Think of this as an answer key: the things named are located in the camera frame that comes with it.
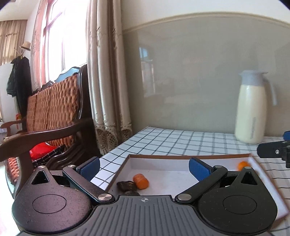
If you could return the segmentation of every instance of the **blue gripper pad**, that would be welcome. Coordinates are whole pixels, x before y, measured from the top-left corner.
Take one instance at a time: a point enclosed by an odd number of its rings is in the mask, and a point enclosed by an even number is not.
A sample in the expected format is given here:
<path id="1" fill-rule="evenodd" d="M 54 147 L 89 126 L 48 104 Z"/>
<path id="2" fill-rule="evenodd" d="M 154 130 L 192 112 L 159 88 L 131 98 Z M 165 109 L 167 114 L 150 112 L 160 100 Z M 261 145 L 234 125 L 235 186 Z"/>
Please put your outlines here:
<path id="1" fill-rule="evenodd" d="M 213 172 L 213 167 L 206 164 L 205 162 L 199 160 L 196 157 L 192 157 L 189 160 L 189 171 L 190 173 L 198 180 L 202 181 L 207 176 L 209 176 Z"/>
<path id="2" fill-rule="evenodd" d="M 285 131 L 283 134 L 283 138 L 285 141 L 290 141 L 290 131 Z"/>
<path id="3" fill-rule="evenodd" d="M 99 171 L 100 159 L 98 157 L 92 157 L 90 160 L 77 167 L 77 172 L 87 181 L 91 181 Z"/>

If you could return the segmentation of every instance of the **white tray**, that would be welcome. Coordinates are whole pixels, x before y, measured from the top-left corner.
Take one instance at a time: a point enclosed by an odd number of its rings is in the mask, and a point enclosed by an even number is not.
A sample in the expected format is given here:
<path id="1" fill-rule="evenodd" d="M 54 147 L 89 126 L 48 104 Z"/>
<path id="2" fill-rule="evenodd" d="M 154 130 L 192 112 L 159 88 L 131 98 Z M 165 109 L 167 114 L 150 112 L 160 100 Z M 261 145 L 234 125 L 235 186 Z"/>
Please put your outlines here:
<path id="1" fill-rule="evenodd" d="M 116 183 L 132 180 L 134 175 L 141 173 L 149 180 L 149 187 L 144 190 L 138 190 L 140 195 L 171 195 L 174 198 L 177 194 L 198 182 L 189 172 L 188 162 L 190 158 L 188 156 L 129 155 L 106 188 L 106 191 L 117 198 L 122 193 L 117 189 Z M 289 214 L 289 209 L 277 188 L 250 154 L 197 156 L 197 158 L 202 159 L 210 166 L 222 165 L 229 171 L 237 171 L 237 165 L 241 161 L 249 162 L 277 205 L 278 214 L 276 220 Z"/>

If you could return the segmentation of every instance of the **beige curtain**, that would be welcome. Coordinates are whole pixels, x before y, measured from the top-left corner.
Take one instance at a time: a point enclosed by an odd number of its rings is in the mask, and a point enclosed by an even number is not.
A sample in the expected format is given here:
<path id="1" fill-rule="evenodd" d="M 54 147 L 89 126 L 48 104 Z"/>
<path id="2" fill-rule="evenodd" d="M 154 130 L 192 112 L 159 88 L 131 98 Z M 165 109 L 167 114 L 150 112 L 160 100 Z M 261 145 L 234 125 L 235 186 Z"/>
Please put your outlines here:
<path id="1" fill-rule="evenodd" d="M 20 52 L 20 46 L 24 42 L 26 23 L 27 20 L 0 22 L 0 65 L 11 62 L 19 56 L 16 50 Z"/>
<path id="2" fill-rule="evenodd" d="M 104 155 L 132 136 L 120 0 L 89 0 L 86 35 L 92 115 Z"/>
<path id="3" fill-rule="evenodd" d="M 42 52 L 42 45 L 44 43 L 43 30 L 45 27 L 45 13 L 47 9 L 47 3 L 47 0 L 40 0 L 34 24 L 30 54 L 32 91 L 41 88 L 43 82 L 45 81 L 44 53 Z"/>

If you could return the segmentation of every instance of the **orange ball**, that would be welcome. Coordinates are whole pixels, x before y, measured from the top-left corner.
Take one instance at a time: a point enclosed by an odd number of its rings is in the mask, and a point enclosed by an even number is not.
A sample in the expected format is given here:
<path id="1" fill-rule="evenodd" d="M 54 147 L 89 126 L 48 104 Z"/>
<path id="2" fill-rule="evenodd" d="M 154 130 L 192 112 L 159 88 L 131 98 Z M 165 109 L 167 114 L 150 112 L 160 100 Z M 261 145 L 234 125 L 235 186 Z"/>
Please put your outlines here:
<path id="1" fill-rule="evenodd" d="M 133 177 L 133 181 L 138 189 L 146 189 L 149 186 L 149 181 L 142 174 L 136 174 Z"/>
<path id="2" fill-rule="evenodd" d="M 241 161 L 238 164 L 238 171 L 241 171 L 246 166 L 251 166 L 251 164 L 249 162 L 246 162 L 246 161 Z"/>

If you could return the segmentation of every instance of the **red cushion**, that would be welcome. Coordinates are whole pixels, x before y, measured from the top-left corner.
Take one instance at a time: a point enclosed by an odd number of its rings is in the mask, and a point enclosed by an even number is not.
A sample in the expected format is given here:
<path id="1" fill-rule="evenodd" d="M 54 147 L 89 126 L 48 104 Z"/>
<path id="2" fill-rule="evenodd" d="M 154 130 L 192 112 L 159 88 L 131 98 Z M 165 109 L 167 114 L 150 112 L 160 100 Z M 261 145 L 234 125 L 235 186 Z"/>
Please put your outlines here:
<path id="1" fill-rule="evenodd" d="M 50 153 L 51 151 L 55 150 L 57 147 L 48 145 L 46 143 L 40 143 L 33 147 L 29 152 L 32 161 L 37 160 L 39 158 L 44 157 L 46 154 Z"/>

